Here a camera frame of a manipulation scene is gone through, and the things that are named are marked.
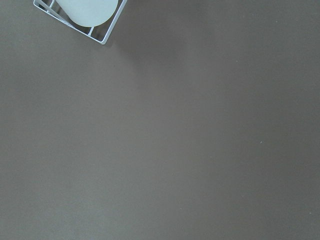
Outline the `white plastic cup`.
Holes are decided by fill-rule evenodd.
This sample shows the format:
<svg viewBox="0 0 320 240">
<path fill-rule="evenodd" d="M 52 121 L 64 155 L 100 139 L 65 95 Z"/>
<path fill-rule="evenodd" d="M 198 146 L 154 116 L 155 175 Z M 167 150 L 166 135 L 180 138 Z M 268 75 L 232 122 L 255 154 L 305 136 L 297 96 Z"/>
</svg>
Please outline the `white plastic cup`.
<svg viewBox="0 0 320 240">
<path fill-rule="evenodd" d="M 118 6 L 118 0 L 57 0 L 68 17 L 77 25 L 96 27 L 109 20 Z"/>
</svg>

